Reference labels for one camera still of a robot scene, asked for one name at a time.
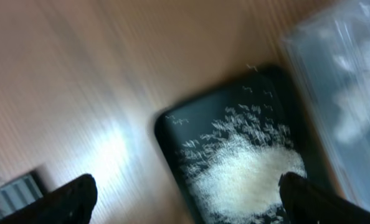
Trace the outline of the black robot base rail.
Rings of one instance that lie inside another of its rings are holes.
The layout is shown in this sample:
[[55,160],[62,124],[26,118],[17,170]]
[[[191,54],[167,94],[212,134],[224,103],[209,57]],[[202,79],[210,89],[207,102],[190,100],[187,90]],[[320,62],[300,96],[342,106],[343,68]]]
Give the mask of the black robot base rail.
[[46,192],[34,170],[0,186],[0,220],[42,198]]

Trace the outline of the white rice pile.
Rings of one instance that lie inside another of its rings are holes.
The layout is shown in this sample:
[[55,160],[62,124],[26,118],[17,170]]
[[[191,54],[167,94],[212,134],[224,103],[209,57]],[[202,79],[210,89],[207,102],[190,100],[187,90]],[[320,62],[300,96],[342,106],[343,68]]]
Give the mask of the white rice pile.
[[229,137],[220,139],[207,157],[207,170],[190,179],[198,205],[208,215],[223,215],[224,223],[287,223],[278,181],[287,172],[306,176],[294,147],[266,145],[266,132],[280,137],[281,127],[259,129],[257,123],[245,109],[215,123],[215,129],[227,131]]

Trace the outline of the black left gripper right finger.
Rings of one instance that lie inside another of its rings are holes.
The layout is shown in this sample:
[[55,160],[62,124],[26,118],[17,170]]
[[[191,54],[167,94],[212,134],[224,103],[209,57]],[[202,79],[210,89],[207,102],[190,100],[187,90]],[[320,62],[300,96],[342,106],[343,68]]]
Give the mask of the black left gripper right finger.
[[281,175],[278,186],[291,223],[370,224],[369,211],[325,192],[294,172]]

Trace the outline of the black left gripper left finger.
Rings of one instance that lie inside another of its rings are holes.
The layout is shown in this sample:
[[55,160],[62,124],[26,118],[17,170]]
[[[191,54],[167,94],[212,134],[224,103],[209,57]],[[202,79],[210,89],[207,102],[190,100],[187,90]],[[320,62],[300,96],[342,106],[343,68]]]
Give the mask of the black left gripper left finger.
[[97,203],[95,179],[83,174],[0,220],[0,224],[88,224]]

